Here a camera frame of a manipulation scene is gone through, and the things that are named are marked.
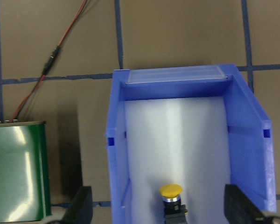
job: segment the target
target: blue plastic bin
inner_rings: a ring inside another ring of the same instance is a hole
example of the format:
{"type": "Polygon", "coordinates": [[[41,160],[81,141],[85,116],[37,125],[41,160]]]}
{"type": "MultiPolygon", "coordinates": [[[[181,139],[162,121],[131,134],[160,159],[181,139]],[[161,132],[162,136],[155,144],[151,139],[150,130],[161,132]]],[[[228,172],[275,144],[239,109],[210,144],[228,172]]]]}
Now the blue plastic bin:
{"type": "Polygon", "coordinates": [[[107,121],[112,220],[131,224],[125,101],[223,96],[231,183],[260,210],[276,211],[271,121],[234,64],[115,70],[107,121]]]}

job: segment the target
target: green metal can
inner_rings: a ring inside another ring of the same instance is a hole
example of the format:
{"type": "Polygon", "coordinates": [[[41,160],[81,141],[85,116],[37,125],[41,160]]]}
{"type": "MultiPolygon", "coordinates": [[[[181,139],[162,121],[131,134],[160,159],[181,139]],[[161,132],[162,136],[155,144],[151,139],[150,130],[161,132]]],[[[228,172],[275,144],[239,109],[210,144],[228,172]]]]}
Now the green metal can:
{"type": "Polygon", "coordinates": [[[0,222],[51,213],[44,124],[0,124],[0,222]]]}

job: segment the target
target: red wire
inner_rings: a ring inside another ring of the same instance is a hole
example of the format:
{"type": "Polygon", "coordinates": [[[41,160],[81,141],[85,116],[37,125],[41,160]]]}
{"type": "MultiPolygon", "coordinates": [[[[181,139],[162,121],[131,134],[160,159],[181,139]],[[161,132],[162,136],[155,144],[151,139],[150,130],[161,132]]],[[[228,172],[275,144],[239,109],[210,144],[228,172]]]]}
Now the red wire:
{"type": "Polygon", "coordinates": [[[65,31],[63,37],[61,38],[60,42],[58,43],[58,46],[60,47],[61,44],[63,43],[65,37],[67,36],[67,34],[69,33],[71,27],[74,25],[74,23],[76,22],[77,18],[79,17],[79,15],[81,14],[83,8],[85,7],[87,0],[84,0],[79,8],[79,10],[76,13],[76,16],[74,17],[73,21],[71,22],[71,24],[69,25],[69,27],[67,28],[67,30],[65,31]]]}
{"type": "Polygon", "coordinates": [[[41,82],[43,81],[44,78],[45,78],[45,75],[42,75],[40,77],[40,79],[38,80],[37,84],[35,85],[35,87],[32,89],[32,91],[18,105],[17,109],[14,112],[13,118],[11,119],[11,122],[13,122],[13,120],[17,118],[17,116],[19,115],[19,111],[21,110],[22,106],[28,101],[28,99],[32,95],[32,93],[34,93],[38,89],[38,87],[40,86],[40,84],[41,84],[41,82]]]}
{"type": "MultiPolygon", "coordinates": [[[[69,33],[70,29],[72,28],[72,26],[74,25],[74,23],[76,22],[76,20],[78,19],[79,15],[81,14],[82,10],[84,9],[85,5],[86,5],[87,0],[83,0],[79,10],[77,11],[73,21],[70,23],[69,27],[66,29],[63,37],[61,38],[60,42],[58,43],[58,47],[60,47],[64,41],[64,39],[66,38],[67,34],[69,33]]],[[[40,77],[40,79],[38,80],[37,84],[35,85],[35,87],[32,89],[32,91],[22,100],[22,102],[19,104],[19,106],[17,107],[17,109],[14,112],[13,118],[11,119],[11,122],[13,122],[14,119],[16,119],[21,110],[23,109],[24,105],[26,104],[26,102],[28,101],[28,99],[30,98],[30,96],[32,95],[33,92],[35,92],[38,87],[40,86],[41,82],[43,81],[43,79],[45,78],[45,75],[42,75],[40,77]]]]}

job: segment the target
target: yellow button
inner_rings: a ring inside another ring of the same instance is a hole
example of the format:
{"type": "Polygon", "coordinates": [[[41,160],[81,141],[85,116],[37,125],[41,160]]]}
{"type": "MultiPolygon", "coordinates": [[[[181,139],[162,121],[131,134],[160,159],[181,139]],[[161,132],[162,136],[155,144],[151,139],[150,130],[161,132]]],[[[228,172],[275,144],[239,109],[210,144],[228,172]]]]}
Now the yellow button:
{"type": "Polygon", "coordinates": [[[175,183],[164,185],[159,189],[159,193],[166,198],[175,198],[181,192],[182,187],[175,183]]]}

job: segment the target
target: wire connector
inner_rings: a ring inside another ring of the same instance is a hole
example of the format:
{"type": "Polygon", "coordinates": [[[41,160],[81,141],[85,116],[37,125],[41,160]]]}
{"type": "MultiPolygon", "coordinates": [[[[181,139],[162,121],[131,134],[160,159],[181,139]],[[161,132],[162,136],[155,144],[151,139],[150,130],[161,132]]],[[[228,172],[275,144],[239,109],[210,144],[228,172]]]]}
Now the wire connector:
{"type": "Polygon", "coordinates": [[[57,55],[59,53],[60,46],[57,46],[55,50],[52,52],[51,56],[49,57],[47,63],[45,64],[45,67],[42,70],[42,75],[47,75],[47,73],[50,71],[55,59],[57,58],[57,55]]]}

